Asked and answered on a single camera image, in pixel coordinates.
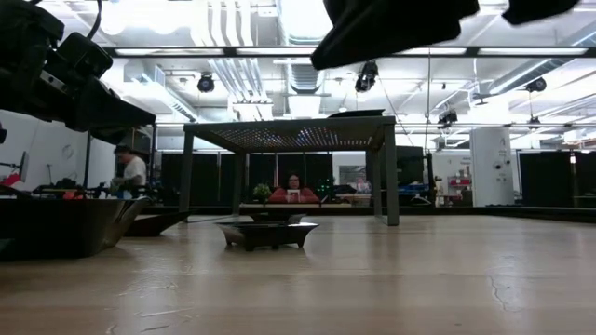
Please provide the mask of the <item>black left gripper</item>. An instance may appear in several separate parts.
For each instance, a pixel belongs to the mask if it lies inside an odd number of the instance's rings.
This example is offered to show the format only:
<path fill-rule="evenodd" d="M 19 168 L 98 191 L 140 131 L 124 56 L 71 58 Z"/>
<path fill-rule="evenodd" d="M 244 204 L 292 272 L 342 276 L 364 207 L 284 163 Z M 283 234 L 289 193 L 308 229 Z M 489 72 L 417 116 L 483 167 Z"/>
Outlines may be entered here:
<path fill-rule="evenodd" d="M 110 56 L 98 46 L 1 49 L 1 107 L 60 121 L 113 145 L 133 143 L 156 116 L 110 93 L 99 78 Z"/>

